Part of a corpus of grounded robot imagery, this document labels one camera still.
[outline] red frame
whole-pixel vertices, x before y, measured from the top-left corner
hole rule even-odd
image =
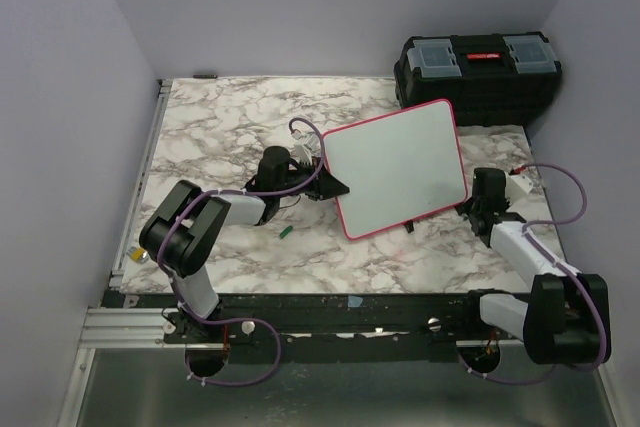
[[[404,225],[405,223],[409,222],[410,220],[419,220],[419,219],[422,219],[422,218],[425,218],[425,217],[429,217],[431,215],[435,215],[435,214],[437,214],[439,212],[443,212],[445,210],[449,210],[449,209],[455,207],[456,205],[460,205],[462,202],[467,200],[467,197],[469,197],[469,187],[467,186],[467,179],[466,179],[466,177],[464,175],[464,163],[462,162],[462,153],[460,152],[460,140],[458,139],[458,126],[456,125],[456,118],[453,115],[453,106],[451,105],[451,102],[449,102],[447,99],[432,100],[431,102],[426,102],[424,104],[415,105],[415,106],[409,107],[407,109],[402,109],[402,110],[398,110],[396,112],[389,112],[388,114],[379,115],[378,117],[374,117],[372,119],[361,120],[361,121],[356,122],[354,124],[344,125],[342,127],[338,127],[336,129],[332,129],[332,130],[326,131],[324,134],[322,134],[322,138],[326,139],[329,134],[333,134],[335,132],[339,132],[339,131],[345,130],[345,129],[350,129],[351,127],[356,127],[358,125],[366,124],[368,122],[373,122],[374,120],[380,120],[380,119],[384,119],[385,117],[391,117],[392,115],[402,114],[402,113],[408,112],[410,110],[420,109],[422,107],[426,107],[428,105],[435,104],[436,102],[446,102],[449,105],[449,112],[451,113],[451,121],[453,122],[453,131],[454,131],[454,133],[456,135],[456,146],[458,148],[458,158],[460,159],[460,170],[462,171],[462,180],[464,182],[464,198],[460,202],[455,202],[455,203],[453,203],[451,205],[448,205],[446,207],[442,207],[440,209],[433,210],[431,212],[427,212],[426,214],[419,215],[418,217],[412,217],[410,219],[406,219],[406,220],[403,220],[403,221],[398,222],[396,224],[389,225],[388,227],[383,227],[381,229],[374,230],[373,232],[369,232],[368,234],[363,234],[363,235],[360,235],[358,237],[351,237],[349,235],[349,232],[347,232],[347,227],[346,227],[346,225],[344,223],[344,218],[342,216],[342,209],[340,208],[340,197],[336,197],[336,204],[338,206],[338,215],[340,216],[340,223],[342,224],[342,230],[344,231],[344,235],[347,237],[347,239],[349,239],[349,240],[364,239],[365,237],[370,237],[370,236],[375,235],[375,234],[377,234],[379,232],[383,232],[385,230],[389,230],[389,229],[392,229],[394,227],[398,227],[400,225]],[[324,162],[325,162],[325,165],[327,166],[327,170],[329,172],[331,172],[331,166],[329,165],[329,159],[325,157]]]

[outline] metal floor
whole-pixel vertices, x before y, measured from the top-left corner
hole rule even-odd
[[[503,347],[496,374],[540,372],[521,347]],[[250,378],[265,366],[229,366]],[[457,364],[284,364],[275,377],[244,388],[186,381],[179,350],[98,350],[80,426],[482,426],[615,425],[599,378],[557,369],[532,387],[470,377]]]

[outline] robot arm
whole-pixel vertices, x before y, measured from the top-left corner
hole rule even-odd
[[[522,340],[538,364],[593,362],[600,345],[593,315],[575,284],[556,267],[561,259],[537,250],[524,235],[525,219],[507,212],[505,188],[504,171],[476,169],[472,196],[458,212],[468,217],[476,236],[518,272],[531,295],[529,302],[523,302],[509,293],[487,292],[480,297],[480,319]],[[607,285],[599,275],[563,265],[589,292],[603,321],[607,360],[611,352]]]
[[[300,185],[315,170],[317,159],[299,163],[284,147],[265,149],[257,174],[245,185],[246,195],[216,195],[194,208],[185,222],[169,239],[165,250],[165,267],[173,272],[173,282],[191,310],[201,318],[208,318],[218,306],[218,294],[213,289],[205,266],[211,249],[224,226],[263,225],[280,208],[280,196],[262,198],[251,192],[278,192]],[[312,200],[325,200],[346,194],[349,188],[326,169],[310,184],[290,195],[305,194]],[[175,219],[202,193],[200,187],[179,181],[160,207],[147,221],[140,233],[140,246],[157,260],[162,242]]]

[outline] screw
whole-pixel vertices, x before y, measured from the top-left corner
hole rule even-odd
[[[245,321],[242,323],[242,332],[244,332],[245,334],[249,335],[251,332],[253,332],[256,328],[256,324],[254,324],[251,321]]]
[[[442,328],[442,325],[440,325],[440,319],[437,319],[435,317],[431,317],[427,321],[427,324],[429,325],[429,330],[431,332],[439,332],[440,329]]]
[[[171,322],[165,322],[164,325],[162,326],[162,331],[165,334],[173,334],[176,331],[176,326],[173,325]]]

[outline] blue tape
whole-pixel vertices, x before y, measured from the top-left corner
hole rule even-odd
[[[362,305],[362,301],[364,299],[362,297],[358,297],[357,295],[350,295],[347,297],[347,307],[356,308]]]

